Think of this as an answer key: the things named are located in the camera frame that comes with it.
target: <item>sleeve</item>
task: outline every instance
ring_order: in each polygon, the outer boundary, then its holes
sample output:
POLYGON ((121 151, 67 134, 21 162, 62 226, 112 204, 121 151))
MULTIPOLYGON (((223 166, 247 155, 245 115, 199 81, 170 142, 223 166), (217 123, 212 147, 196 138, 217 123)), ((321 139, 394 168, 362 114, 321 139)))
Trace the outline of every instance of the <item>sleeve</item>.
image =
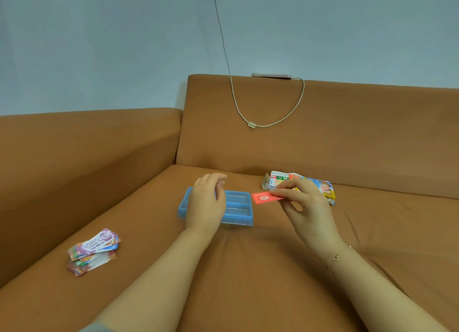
POLYGON ((80 330, 80 332, 115 332, 115 331, 101 324, 91 324, 88 327, 85 327, 84 329, 80 330))

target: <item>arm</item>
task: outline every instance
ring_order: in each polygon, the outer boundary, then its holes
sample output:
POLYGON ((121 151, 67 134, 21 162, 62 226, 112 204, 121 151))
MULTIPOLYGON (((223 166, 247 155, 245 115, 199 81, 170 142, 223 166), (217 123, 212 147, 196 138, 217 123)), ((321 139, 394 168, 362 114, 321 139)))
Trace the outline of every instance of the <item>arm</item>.
POLYGON ((279 202, 296 233, 330 268, 370 332, 448 331, 342 241, 328 202, 311 180, 286 180, 271 194, 285 197, 279 202))
POLYGON ((223 174, 207 174, 196 181, 188 202, 186 229, 99 314, 96 323, 117 332, 176 330, 196 266, 224 214, 225 178, 223 174))

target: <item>hand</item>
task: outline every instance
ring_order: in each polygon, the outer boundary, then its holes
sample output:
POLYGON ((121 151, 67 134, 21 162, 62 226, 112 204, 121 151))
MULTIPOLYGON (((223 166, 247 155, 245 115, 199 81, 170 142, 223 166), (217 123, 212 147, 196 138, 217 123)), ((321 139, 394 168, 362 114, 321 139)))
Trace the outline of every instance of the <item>hand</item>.
POLYGON ((346 246, 336 229, 327 199, 310 179, 294 178, 271 190, 285 199, 279 203, 301 240, 324 262, 346 246), (300 204, 298 211, 292 201, 300 204))
POLYGON ((186 228, 197 231, 209 242, 225 214, 226 195, 222 186, 226 177, 225 174, 214 173, 198 178, 188 199, 186 228))

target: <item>sofa seat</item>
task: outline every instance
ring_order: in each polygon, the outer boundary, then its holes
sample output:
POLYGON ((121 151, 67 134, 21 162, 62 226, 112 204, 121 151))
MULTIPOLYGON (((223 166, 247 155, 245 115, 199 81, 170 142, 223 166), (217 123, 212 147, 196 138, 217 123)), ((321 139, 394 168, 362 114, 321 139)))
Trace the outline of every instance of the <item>sofa seat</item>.
MULTIPOLYGON (((2 330, 72 332, 91 323, 183 230, 179 203, 207 172, 170 166, 9 282, 0 289, 2 330), (105 227, 122 238, 118 258, 74 277, 66 270, 67 249, 105 227)), ((228 173, 226 188, 257 192, 261 180, 228 173)), ((459 200, 345 185, 335 190, 333 213, 344 240, 459 331, 459 200)), ((253 211, 253 227, 222 225, 217 232, 178 331, 365 331, 279 204, 254 204, 253 211)))

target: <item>orange sofa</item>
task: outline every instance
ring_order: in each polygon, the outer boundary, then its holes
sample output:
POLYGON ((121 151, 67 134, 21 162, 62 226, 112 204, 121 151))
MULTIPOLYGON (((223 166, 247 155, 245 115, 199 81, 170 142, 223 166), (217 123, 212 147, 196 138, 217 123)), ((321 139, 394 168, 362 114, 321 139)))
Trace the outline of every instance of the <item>orange sofa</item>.
MULTIPOLYGON (((288 113, 297 80, 234 77, 259 125, 288 113)), ((459 90, 307 81, 283 122, 251 129, 227 76, 192 75, 184 111, 0 117, 2 331, 72 332, 183 230, 177 209, 206 172, 261 191, 271 170, 330 180, 343 239, 451 331, 459 331, 459 90), (82 277, 66 250, 102 228, 118 258, 82 277)), ((178 331, 365 331, 278 203, 254 226, 222 225, 178 331)))

